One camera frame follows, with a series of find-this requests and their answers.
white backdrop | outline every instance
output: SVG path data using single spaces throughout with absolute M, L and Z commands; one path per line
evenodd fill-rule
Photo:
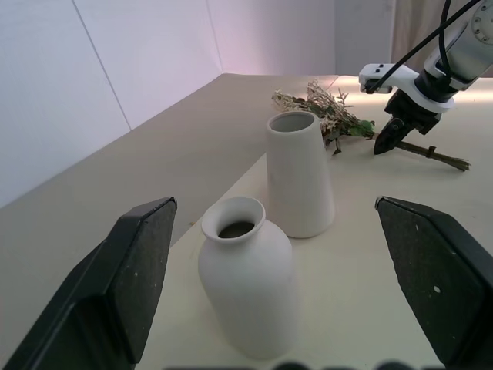
M 209 0 L 223 71 L 335 73 L 334 0 Z
M 0 207 L 129 127 L 71 2 L 0 2 Z
M 0 207 L 222 72 L 388 62 L 395 0 L 2 0 Z
M 75 0 L 135 129 L 221 73 L 205 0 Z

robotic arm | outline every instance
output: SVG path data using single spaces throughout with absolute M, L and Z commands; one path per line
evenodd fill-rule
M 376 93 L 390 93 L 385 112 L 392 115 L 378 136 L 374 154 L 385 153 L 413 129 L 425 135 L 441 114 L 454 106 L 458 91 L 466 90 L 493 64 L 493 0 L 484 0 L 472 18 L 445 39 L 451 75 L 447 76 L 437 48 L 417 73 L 406 66 L 397 69 Z M 393 64 L 368 64 L 360 72 L 361 91 L 376 83 Z

vase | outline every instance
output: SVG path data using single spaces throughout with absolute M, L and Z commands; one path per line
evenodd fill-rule
M 252 358 L 288 351 L 298 332 L 297 283 L 286 234 L 253 198 L 235 197 L 203 216 L 199 276 L 230 343 Z
M 313 237 L 334 220 L 327 153 L 313 113 L 288 112 L 267 123 L 269 220 L 289 237 Z

white ceramic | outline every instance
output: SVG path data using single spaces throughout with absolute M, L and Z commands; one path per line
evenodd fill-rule
M 334 220 L 328 158 L 313 113 L 288 112 L 267 123 L 269 220 L 289 237 L 313 237 Z
M 222 230 L 241 221 L 253 229 L 222 237 Z M 288 351 L 297 337 L 299 310 L 287 236 L 265 219 L 258 200 L 247 197 L 213 205 L 203 216 L 202 231 L 199 276 L 230 343 L 253 358 Z

beige table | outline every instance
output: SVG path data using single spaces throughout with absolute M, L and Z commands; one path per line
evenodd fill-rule
M 389 96 L 358 93 L 356 78 L 341 77 L 332 89 L 337 87 L 350 93 L 347 102 L 355 105 L 352 111 L 361 119 L 383 126 L 387 115 L 382 109 Z M 447 212 L 493 251 L 493 80 L 478 81 L 457 101 L 457 109 L 427 136 L 413 133 L 408 141 L 469 159 L 473 167 L 468 173 L 399 150 L 373 156 L 373 142 L 358 139 L 345 140 L 337 157 L 327 155 L 337 216 L 320 236 L 292 240 L 304 325 L 291 352 L 259 362 L 226 343 L 197 274 L 204 240 L 197 224 L 169 253 L 163 292 L 137 368 L 272 368 L 296 360 L 314 369 L 337 365 L 368 369 L 389 358 L 416 368 L 439 365 L 398 286 L 374 201 L 387 195 Z M 267 202 L 265 157 L 223 198 L 237 195 Z M 432 286 L 430 292 L 439 294 Z
M 3 207 L 0 367 L 70 270 L 121 214 L 177 197 L 177 241 L 265 153 L 263 128 L 275 114 L 273 91 L 302 93 L 313 78 L 221 75 Z M 335 79 L 319 77 L 324 87 Z

